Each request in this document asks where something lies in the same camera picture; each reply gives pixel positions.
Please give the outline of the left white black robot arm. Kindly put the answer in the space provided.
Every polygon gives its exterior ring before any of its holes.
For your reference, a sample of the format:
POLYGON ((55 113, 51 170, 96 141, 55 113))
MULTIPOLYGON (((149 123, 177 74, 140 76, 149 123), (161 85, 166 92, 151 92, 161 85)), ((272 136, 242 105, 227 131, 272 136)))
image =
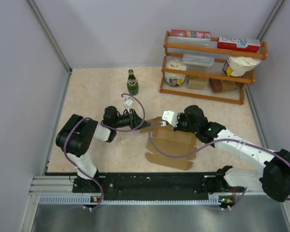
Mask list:
POLYGON ((100 180, 96 177, 98 169, 92 163, 88 152, 91 141, 97 139, 110 143, 114 140, 117 129, 129 127, 134 131, 150 125, 150 122, 139 117, 134 109, 126 109, 120 113, 116 107, 108 106, 100 123, 73 114, 57 134, 55 143, 66 152, 66 157, 76 168, 80 169, 77 171, 77 186, 93 192, 99 188, 100 180))

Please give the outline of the brown cardboard box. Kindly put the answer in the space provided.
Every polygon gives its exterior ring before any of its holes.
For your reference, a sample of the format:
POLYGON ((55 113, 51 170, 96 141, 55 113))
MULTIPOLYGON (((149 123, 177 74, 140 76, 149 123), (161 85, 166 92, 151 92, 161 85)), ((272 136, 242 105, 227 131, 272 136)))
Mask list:
MULTIPOLYGON (((186 155, 197 149, 198 139, 195 135, 174 131, 172 126, 155 126, 151 132, 154 145, 162 152, 171 156, 186 155)), ((145 159, 153 168, 152 172, 182 172, 192 171, 196 154, 186 158, 169 158, 160 154, 150 143, 146 142, 145 159)))

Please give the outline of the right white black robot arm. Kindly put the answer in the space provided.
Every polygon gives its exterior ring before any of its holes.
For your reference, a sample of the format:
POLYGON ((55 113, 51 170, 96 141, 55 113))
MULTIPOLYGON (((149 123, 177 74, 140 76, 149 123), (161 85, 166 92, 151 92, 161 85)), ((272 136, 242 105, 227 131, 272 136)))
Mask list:
POLYGON ((221 191, 231 187, 245 187, 262 190, 277 202, 290 201, 290 152, 270 150, 249 143, 226 129, 225 126, 209 122, 203 110, 191 105, 184 112, 164 111, 160 126, 172 126, 174 131, 192 133, 204 145, 185 155, 167 155, 169 158, 189 157, 202 149, 212 146, 234 154, 242 161, 254 166, 253 170, 224 167, 216 186, 221 191))

